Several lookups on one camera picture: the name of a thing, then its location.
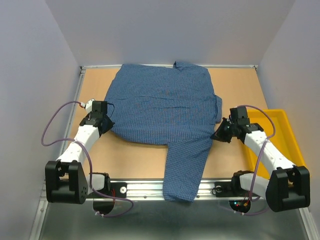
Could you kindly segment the blue plaid long sleeve shirt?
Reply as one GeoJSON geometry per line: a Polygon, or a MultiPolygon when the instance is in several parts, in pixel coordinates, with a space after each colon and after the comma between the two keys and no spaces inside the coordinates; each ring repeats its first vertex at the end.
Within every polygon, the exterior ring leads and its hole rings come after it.
{"type": "Polygon", "coordinates": [[[167,146],[164,199],[193,202],[222,119],[222,99],[208,69],[182,61],[172,67],[123,64],[105,100],[117,136],[167,146]]]}

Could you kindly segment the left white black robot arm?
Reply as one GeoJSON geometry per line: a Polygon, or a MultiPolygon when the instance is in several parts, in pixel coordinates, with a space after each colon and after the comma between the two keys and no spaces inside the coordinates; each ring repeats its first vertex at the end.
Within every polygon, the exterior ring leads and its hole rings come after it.
{"type": "Polygon", "coordinates": [[[81,120],[74,138],[66,150],[45,165],[46,198],[50,203],[83,204],[88,195],[95,192],[100,197],[111,193],[107,173],[85,175],[83,165],[90,160],[89,150],[100,137],[112,129],[114,123],[108,117],[108,102],[90,99],[79,102],[86,116],[81,120]]]}

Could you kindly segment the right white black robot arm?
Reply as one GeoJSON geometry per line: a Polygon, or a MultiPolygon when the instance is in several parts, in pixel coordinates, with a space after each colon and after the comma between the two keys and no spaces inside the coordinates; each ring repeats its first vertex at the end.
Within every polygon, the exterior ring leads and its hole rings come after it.
{"type": "Polygon", "coordinates": [[[240,197],[229,205],[234,213],[248,215],[251,203],[263,198],[273,212],[283,212],[310,206],[310,172],[304,165],[297,165],[271,142],[276,135],[276,125],[268,114],[260,110],[271,124],[270,135],[263,127],[251,122],[247,105],[230,109],[212,140],[230,143],[237,138],[257,157],[253,171],[239,170],[229,182],[216,182],[211,193],[217,198],[240,197]]]}

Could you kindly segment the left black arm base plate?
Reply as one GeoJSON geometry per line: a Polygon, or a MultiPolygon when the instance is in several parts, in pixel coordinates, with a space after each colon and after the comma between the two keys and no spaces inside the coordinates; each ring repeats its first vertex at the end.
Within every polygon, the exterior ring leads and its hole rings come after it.
{"type": "Polygon", "coordinates": [[[111,182],[109,191],[107,193],[111,197],[116,198],[126,198],[127,197],[127,183],[121,182],[111,182]]]}

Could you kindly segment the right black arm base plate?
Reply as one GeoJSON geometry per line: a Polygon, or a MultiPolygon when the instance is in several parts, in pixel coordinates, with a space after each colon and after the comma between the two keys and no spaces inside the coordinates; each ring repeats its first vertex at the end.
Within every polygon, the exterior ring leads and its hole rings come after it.
{"type": "Polygon", "coordinates": [[[230,181],[217,181],[214,183],[214,187],[211,193],[217,198],[230,198],[234,196],[232,190],[232,184],[230,181]]]}

